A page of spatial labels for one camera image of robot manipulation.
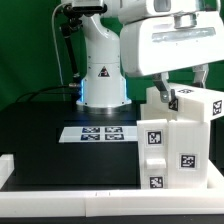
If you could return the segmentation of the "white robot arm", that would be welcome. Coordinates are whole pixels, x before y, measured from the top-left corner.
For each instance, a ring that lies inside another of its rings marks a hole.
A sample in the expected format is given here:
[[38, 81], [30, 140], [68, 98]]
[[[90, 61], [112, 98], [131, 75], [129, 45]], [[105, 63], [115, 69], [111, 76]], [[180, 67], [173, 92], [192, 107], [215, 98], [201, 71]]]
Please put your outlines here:
[[83, 30], [87, 74], [78, 105], [113, 110], [131, 103], [126, 73], [150, 76], [160, 99], [175, 90], [168, 73], [224, 60], [224, 22], [203, 0], [61, 0], [70, 29]]

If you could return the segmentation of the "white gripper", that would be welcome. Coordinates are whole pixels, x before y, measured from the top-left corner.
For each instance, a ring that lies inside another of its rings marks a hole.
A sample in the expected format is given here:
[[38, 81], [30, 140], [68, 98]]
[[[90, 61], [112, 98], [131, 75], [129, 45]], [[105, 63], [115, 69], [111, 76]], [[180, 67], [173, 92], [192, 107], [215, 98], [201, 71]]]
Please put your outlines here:
[[224, 23], [219, 14], [198, 12], [196, 19], [193, 28], [175, 29], [174, 18], [169, 16], [148, 18], [121, 30], [124, 71], [133, 77], [153, 74], [162, 102], [171, 100], [168, 71], [194, 66], [193, 85], [205, 88], [207, 63], [224, 60]]

